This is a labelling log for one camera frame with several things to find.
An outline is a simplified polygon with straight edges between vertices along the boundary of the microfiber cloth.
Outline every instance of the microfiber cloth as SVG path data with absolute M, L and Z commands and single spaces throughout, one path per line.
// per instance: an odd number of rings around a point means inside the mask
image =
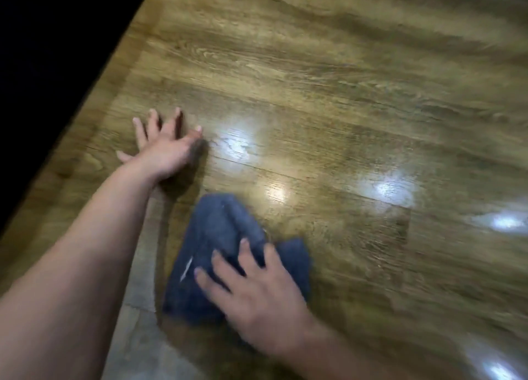
M 266 234 L 253 216 L 231 194 L 207 194 L 195 206 L 180 253 L 168 279 L 163 311 L 169 316 L 198 324 L 222 321 L 224 314 L 205 297 L 194 280 L 194 269 L 206 270 L 214 281 L 225 285 L 213 273 L 211 255 L 218 250 L 236 270 L 240 240 L 247 237 L 257 263 L 264 267 Z M 293 238 L 276 246 L 282 264 L 306 299 L 310 292 L 308 272 L 311 259 L 304 242 Z

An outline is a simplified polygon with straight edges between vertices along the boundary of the forearm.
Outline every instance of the forearm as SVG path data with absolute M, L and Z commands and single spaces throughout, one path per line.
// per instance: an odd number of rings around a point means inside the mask
M 306 380 L 416 379 L 399 366 L 353 349 L 337 332 L 314 320 L 301 344 L 281 357 Z
M 0 372 L 97 378 L 127 282 L 152 180 L 130 164 L 0 300 Z

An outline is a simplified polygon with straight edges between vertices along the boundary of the hand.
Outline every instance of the hand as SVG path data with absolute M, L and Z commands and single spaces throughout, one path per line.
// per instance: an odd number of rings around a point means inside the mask
M 213 252 L 213 270 L 231 292 L 213 281 L 202 268 L 196 268 L 195 278 L 243 340 L 264 354 L 285 359 L 304 342 L 316 319 L 272 244 L 265 245 L 264 258 L 266 267 L 260 268 L 249 242 L 243 239 L 238 261 L 246 277 L 219 252 Z
M 200 126 L 189 130 L 183 138 L 180 137 L 181 117 L 181 109 L 176 108 L 175 115 L 163 123 L 160 129 L 160 117 L 156 110 L 151 109 L 146 132 L 141 120 L 135 117 L 133 123 L 139 153 L 131 156 L 117 151 L 117 157 L 123 163 L 137 162 L 156 181 L 172 176 L 189 162 L 193 147 L 202 139 Z

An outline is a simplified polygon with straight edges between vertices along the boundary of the wood grain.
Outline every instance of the wood grain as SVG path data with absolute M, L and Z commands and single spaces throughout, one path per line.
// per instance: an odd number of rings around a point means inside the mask
M 106 378 L 291 376 L 227 328 L 156 324 L 206 192 L 236 194 L 274 241 L 304 237 L 310 306 L 356 347 L 430 378 L 528 376 L 527 16 L 526 0 L 145 0 L 3 234 L 0 289 L 135 151 L 131 119 L 181 106 L 208 145 L 151 206 Z

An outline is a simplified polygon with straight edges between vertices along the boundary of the bare skin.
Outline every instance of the bare skin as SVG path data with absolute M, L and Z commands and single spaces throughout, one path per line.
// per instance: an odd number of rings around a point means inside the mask
M 145 131 L 134 118 L 139 154 L 97 190 L 69 230 L 0 299 L 0 374 L 16 379 L 98 379 L 122 303 L 149 196 L 180 170 L 200 141 L 200 127 L 179 137 L 180 110 L 161 128 L 151 111 Z M 308 380 L 394 379 L 407 373 L 352 350 L 308 310 L 271 244 L 266 267 L 240 245 L 240 276 L 213 254 L 215 273 L 195 277 L 241 337 Z

